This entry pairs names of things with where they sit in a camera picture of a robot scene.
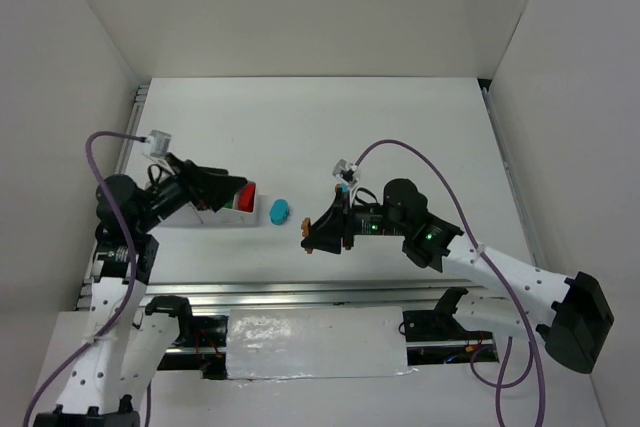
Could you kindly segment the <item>brown long lego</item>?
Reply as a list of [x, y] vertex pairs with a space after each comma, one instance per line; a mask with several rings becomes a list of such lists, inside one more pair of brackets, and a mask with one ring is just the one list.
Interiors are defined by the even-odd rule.
[[311, 219], [309, 217], [304, 218], [301, 223], [301, 234], [302, 234], [301, 247], [305, 250], [307, 254], [313, 253], [313, 248], [310, 247], [307, 242], [309, 236], [311, 235], [311, 229], [312, 229]]

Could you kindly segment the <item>red lego brick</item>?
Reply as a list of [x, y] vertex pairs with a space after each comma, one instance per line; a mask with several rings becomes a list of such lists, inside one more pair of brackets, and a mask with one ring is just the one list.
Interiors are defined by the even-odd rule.
[[238, 194], [237, 209], [243, 212], [253, 212], [256, 198], [256, 184], [249, 182]]

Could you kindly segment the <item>teal rounded lego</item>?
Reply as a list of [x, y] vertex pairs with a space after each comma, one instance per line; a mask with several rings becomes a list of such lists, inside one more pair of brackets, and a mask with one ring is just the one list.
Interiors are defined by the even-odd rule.
[[290, 215], [289, 203], [285, 199], [277, 199], [269, 211], [269, 218], [274, 225], [283, 225]]

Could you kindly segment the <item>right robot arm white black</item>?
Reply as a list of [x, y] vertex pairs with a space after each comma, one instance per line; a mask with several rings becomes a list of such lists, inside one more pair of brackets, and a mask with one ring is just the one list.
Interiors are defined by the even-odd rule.
[[408, 179], [389, 181], [379, 203], [359, 205], [337, 188], [330, 207], [301, 225], [302, 248], [340, 254], [358, 236], [402, 238], [402, 251], [431, 268], [483, 287], [495, 299], [465, 288], [448, 290], [437, 304], [466, 331], [521, 337], [544, 348], [562, 366], [589, 374], [614, 323], [598, 280], [546, 271], [486, 247], [428, 210], [427, 198]]

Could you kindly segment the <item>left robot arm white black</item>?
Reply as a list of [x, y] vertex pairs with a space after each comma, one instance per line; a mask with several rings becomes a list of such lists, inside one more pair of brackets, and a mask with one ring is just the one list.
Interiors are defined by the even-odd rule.
[[217, 212], [247, 186], [225, 169], [200, 167], [172, 154], [161, 177], [140, 188], [124, 174], [100, 181], [94, 264], [85, 337], [58, 367], [70, 372], [50, 412], [28, 412], [32, 426], [138, 426], [140, 407], [168, 347], [190, 338], [187, 298], [141, 304], [159, 248], [152, 230], [183, 207]]

